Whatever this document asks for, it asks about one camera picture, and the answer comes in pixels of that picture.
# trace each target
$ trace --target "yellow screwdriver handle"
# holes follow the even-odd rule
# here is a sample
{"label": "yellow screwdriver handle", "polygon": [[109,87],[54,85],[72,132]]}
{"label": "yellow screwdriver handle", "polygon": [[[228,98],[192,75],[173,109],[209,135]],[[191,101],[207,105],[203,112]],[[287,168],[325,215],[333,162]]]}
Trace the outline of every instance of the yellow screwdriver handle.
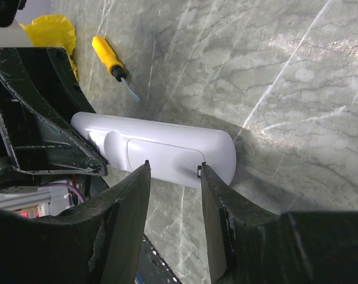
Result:
{"label": "yellow screwdriver handle", "polygon": [[102,64],[107,67],[108,73],[112,75],[112,68],[114,66],[119,66],[122,69],[124,66],[121,62],[118,61],[117,55],[109,45],[106,39],[103,37],[93,37],[92,40],[93,49],[96,51],[98,57],[100,58]]}

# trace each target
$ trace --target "gray marble surface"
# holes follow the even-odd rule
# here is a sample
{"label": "gray marble surface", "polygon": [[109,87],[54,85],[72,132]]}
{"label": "gray marble surface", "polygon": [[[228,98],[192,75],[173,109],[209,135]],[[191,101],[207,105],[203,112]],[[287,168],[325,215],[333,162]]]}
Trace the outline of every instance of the gray marble surface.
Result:
{"label": "gray marble surface", "polygon": [[[233,188],[272,212],[358,210],[358,0],[53,0],[53,11],[76,27],[98,112],[229,132]],[[141,103],[107,74],[95,35]],[[199,190],[154,180],[146,234],[183,283],[209,283]]]}

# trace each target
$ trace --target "table surface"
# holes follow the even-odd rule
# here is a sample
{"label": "table surface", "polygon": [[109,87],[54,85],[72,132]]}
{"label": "table surface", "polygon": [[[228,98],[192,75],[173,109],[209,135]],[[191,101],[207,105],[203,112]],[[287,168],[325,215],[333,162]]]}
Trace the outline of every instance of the table surface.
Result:
{"label": "table surface", "polygon": [[[102,114],[217,128],[232,187],[275,213],[358,210],[358,0],[53,0]],[[135,104],[91,40],[130,72]],[[125,173],[112,171],[109,183]],[[183,283],[209,283],[201,191],[154,180],[146,234]]]}

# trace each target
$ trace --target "white plastic device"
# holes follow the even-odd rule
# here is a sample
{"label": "white plastic device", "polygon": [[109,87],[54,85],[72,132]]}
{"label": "white plastic device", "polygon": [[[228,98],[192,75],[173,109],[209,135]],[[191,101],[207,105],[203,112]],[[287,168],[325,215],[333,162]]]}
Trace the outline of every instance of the white plastic device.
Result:
{"label": "white plastic device", "polygon": [[149,160],[153,178],[193,188],[201,188],[202,162],[228,185],[236,171],[236,149],[225,131],[87,112],[71,124],[117,169],[132,172]]}

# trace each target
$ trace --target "yellow plastic bag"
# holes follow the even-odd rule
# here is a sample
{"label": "yellow plastic bag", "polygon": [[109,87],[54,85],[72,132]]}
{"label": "yellow plastic bag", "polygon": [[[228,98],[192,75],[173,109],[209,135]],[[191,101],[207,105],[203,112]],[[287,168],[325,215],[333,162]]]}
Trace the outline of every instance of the yellow plastic bag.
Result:
{"label": "yellow plastic bag", "polygon": [[71,59],[76,47],[76,34],[69,19],[63,15],[46,15],[35,19],[30,25],[21,26],[35,47],[64,47],[78,79],[78,69]]}

